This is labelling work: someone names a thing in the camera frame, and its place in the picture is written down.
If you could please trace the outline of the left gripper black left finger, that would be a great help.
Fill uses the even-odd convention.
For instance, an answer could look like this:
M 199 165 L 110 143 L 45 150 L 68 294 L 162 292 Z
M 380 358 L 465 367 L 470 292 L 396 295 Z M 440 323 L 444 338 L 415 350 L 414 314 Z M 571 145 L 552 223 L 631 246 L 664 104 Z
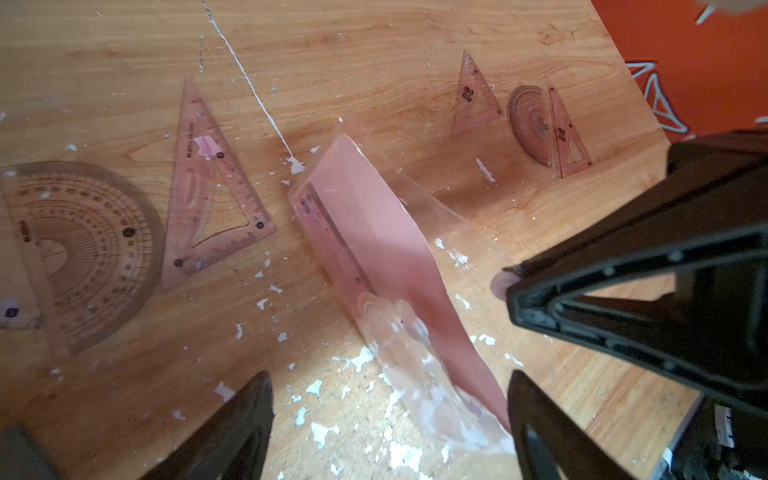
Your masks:
M 259 480 L 274 418 L 271 378 L 261 371 L 143 477 Z

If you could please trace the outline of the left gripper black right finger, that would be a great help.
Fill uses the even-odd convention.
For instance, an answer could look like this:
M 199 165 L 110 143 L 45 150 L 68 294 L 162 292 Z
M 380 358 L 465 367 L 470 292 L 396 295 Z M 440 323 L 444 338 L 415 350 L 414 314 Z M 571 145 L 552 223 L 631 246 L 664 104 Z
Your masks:
M 524 479 L 632 477 L 521 370 L 511 375 L 508 416 Z

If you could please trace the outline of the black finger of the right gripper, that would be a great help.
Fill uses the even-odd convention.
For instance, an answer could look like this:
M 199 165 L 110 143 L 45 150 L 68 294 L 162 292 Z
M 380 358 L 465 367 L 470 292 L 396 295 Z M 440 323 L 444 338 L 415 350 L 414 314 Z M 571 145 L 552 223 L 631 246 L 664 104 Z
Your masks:
M 673 200 L 525 262 L 506 292 L 512 323 L 665 376 L 683 332 L 661 301 L 675 288 L 667 254 L 684 239 L 680 214 Z

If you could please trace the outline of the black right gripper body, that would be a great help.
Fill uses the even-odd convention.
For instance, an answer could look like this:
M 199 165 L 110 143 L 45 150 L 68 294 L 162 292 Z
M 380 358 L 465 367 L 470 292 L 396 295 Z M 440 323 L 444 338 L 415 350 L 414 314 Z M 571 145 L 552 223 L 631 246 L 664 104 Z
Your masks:
M 663 295 L 683 326 L 666 378 L 702 400 L 674 436 L 669 478 L 767 475 L 767 132 L 677 143 L 665 186 L 684 239 L 667 254 Z

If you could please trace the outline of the pink paper packet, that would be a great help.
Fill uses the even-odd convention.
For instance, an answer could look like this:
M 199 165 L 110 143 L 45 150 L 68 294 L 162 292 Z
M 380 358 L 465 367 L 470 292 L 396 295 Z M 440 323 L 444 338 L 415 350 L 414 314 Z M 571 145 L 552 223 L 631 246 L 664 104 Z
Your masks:
M 452 213 L 386 169 L 340 125 L 290 189 L 289 201 L 394 399 L 449 448 L 515 451 L 507 400 L 477 352 L 418 221 Z

